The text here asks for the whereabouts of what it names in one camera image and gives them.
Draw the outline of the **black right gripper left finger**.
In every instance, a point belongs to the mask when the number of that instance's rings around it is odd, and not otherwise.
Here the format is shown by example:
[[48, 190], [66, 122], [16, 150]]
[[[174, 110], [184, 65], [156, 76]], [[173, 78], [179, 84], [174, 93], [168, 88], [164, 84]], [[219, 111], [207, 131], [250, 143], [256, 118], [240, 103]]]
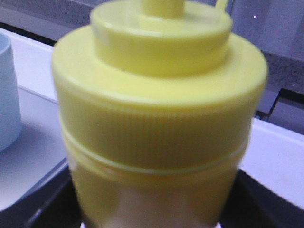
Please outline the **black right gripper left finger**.
[[2, 228], [79, 228], [81, 223], [68, 168], [0, 212]]

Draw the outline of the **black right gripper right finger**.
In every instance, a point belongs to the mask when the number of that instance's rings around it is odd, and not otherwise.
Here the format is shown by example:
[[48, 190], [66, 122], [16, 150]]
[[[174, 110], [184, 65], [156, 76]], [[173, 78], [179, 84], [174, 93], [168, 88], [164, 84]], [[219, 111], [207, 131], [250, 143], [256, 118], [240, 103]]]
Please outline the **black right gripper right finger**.
[[304, 210], [239, 170], [219, 223], [223, 228], [302, 228]]

